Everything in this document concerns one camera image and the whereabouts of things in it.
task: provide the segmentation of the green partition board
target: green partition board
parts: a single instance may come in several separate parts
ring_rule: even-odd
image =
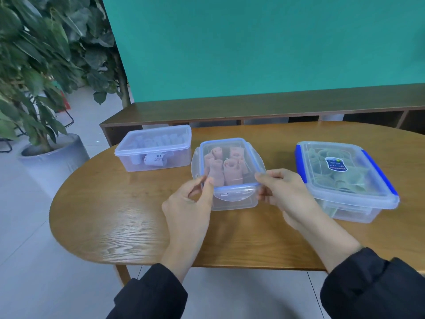
[[[425,82],[425,0],[104,0],[135,101]]]

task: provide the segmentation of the person's right hand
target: person's right hand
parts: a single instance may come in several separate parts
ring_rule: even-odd
[[[303,225],[311,218],[312,213],[321,212],[298,173],[276,169],[256,173],[255,178],[262,184],[258,199],[277,206],[291,227],[297,229],[299,224]]]

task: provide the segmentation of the person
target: person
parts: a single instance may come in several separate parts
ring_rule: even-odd
[[[259,200],[277,206],[325,265],[329,275],[320,297],[331,318],[425,318],[425,279],[417,271],[363,247],[321,210],[297,173],[279,169],[255,177],[262,184]],[[170,244],[160,263],[118,293],[107,319],[182,316],[187,300],[182,282],[204,241],[213,192],[213,179],[201,177],[183,184],[162,204]],[[197,193],[201,196],[195,202],[190,198]]]

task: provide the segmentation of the plastic container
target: plastic container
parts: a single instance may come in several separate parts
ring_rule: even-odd
[[[255,193],[260,184],[254,174],[266,169],[257,151],[244,139],[202,142],[195,149],[191,168],[194,179],[204,174],[214,177],[212,210],[251,208],[258,204]]]
[[[400,198],[375,161],[361,147],[332,142],[300,142],[297,171],[329,216],[370,223]]]
[[[192,129],[188,125],[130,131],[115,149],[127,171],[182,167],[190,164]]]

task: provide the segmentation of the black jacket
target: black jacket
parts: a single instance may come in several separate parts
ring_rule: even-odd
[[[338,318],[425,318],[425,278],[402,260],[385,261],[363,248],[326,278],[323,307]],[[115,297],[107,319],[180,318],[187,292],[173,273],[155,264]]]

